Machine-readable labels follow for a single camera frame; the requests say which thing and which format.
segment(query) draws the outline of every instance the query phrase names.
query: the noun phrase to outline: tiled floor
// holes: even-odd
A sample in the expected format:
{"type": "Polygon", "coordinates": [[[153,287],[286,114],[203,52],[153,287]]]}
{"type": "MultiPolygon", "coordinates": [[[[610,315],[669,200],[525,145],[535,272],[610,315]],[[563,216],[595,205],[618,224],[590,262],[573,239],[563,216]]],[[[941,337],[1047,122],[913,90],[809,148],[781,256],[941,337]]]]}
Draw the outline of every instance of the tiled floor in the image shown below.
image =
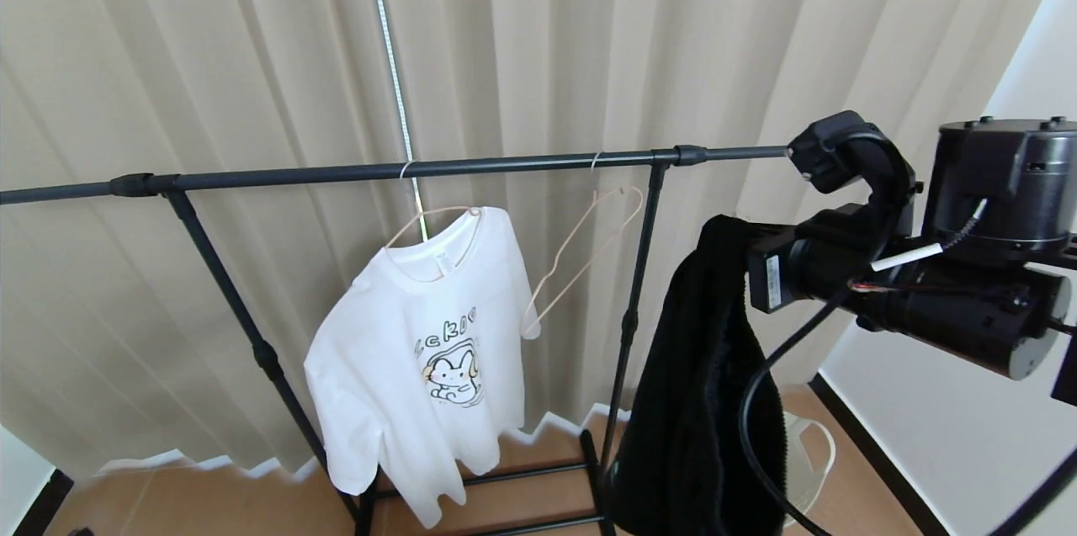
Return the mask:
{"type": "MultiPolygon", "coordinates": [[[[786,409],[826,424],[838,443],[838,460],[811,517],[831,532],[899,536],[918,534],[915,525],[851,443],[815,395],[786,392],[786,409]]],[[[601,434],[604,421],[588,425],[601,434]]],[[[820,437],[808,441],[823,453],[820,437]]],[[[503,467],[522,468],[578,459],[574,436],[547,429],[533,447],[504,440],[503,467]]],[[[376,536],[436,534],[456,536],[538,518],[585,514],[591,510],[584,471],[468,488],[467,505],[443,497],[444,518],[423,531],[400,499],[381,500],[375,512],[376,536]]],[[[230,468],[198,471],[184,467],[112,475],[80,484],[68,495],[45,536],[66,536],[88,526],[97,536],[350,536],[352,523],[323,471],[295,483],[280,475],[251,480],[230,468]]],[[[593,525],[544,532],[549,536],[597,535],[593,525]]],[[[800,536],[797,527],[787,535],[800,536]]]]}

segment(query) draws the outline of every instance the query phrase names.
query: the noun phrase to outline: beige curtain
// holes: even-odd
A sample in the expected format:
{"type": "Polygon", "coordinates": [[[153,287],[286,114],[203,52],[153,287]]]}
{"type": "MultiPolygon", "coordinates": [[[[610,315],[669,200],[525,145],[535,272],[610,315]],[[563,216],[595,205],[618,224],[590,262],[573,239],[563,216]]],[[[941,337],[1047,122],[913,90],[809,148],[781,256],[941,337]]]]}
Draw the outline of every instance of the beige curtain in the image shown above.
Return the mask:
{"type": "MultiPolygon", "coordinates": [[[[130,171],[403,160],[376,0],[0,0],[4,188],[130,171]]],[[[384,0],[417,159],[784,144],[854,108],[921,177],[939,122],[980,115],[1039,0],[384,0]]],[[[426,207],[512,213],[532,282],[592,177],[422,180],[426,207]]],[[[408,214],[406,183],[206,191],[193,200],[302,401],[302,361],[350,279],[408,214]]],[[[629,370],[666,284],[715,213],[793,222],[815,195],[784,160],[667,177],[629,370]]],[[[558,291],[631,209],[612,199],[565,253],[558,291]]],[[[2,209],[0,422],[75,477],[173,448],[241,466],[310,457],[163,199],[2,209]]],[[[437,229],[442,218],[435,217],[437,229]]],[[[639,223],[524,348],[531,424],[606,401],[639,223]]],[[[773,349],[815,309],[754,314],[773,349]]],[[[847,324],[784,361],[803,381],[847,324]]]]}

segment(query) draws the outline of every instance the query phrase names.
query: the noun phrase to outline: robotic arm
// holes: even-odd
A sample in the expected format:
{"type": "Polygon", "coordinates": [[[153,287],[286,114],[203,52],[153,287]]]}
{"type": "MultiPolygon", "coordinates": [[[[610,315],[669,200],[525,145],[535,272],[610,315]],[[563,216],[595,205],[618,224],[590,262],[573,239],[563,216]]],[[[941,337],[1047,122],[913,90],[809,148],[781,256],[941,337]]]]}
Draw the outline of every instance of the robotic arm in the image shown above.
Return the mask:
{"type": "MultiPolygon", "coordinates": [[[[912,206],[923,184],[878,127],[854,111],[808,126],[789,157],[816,191],[830,194],[865,180],[866,203],[823,210],[800,225],[766,225],[747,256],[752,306],[773,313],[796,299],[824,299],[823,310],[778,349],[751,383],[833,310],[856,314],[865,329],[892,329],[1020,380],[1032,373],[1059,334],[1069,280],[1035,268],[1077,270],[1077,123],[994,119],[939,128],[922,232],[912,236],[912,206]]],[[[1052,397],[1077,406],[1077,344],[1069,344],[1052,397]]],[[[1016,534],[1077,472],[1072,454],[994,534],[1016,534]]],[[[761,467],[760,481],[809,532],[826,534],[785,500],[761,467]]]]}

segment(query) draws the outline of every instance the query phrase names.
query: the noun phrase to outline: cartoon rabbit graphic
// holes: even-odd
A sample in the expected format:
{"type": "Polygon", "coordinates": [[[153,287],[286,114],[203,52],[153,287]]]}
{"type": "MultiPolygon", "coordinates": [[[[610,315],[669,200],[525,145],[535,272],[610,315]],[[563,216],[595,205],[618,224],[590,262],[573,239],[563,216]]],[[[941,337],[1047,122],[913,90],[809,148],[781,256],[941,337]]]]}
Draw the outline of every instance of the cartoon rabbit graphic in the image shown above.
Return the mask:
{"type": "Polygon", "coordinates": [[[461,341],[449,351],[431,356],[423,376],[437,385],[430,392],[435,399],[465,408],[480,400],[482,385],[477,381],[478,367],[471,340],[461,341]]]}

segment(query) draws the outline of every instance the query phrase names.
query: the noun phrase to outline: black jacket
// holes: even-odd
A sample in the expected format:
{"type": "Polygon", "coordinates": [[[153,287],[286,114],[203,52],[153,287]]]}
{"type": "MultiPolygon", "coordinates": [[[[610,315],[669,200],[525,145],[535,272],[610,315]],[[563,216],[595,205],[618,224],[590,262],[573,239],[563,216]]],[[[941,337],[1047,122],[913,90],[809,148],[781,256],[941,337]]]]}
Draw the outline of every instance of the black jacket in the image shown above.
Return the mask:
{"type": "MultiPolygon", "coordinates": [[[[754,226],[712,217],[670,282],[632,418],[606,476],[609,512],[635,536],[769,536],[784,512],[747,466],[737,412],[764,355],[744,309],[754,226]]],[[[767,475],[785,489],[785,427],[773,379],[749,425],[767,475]]]]}

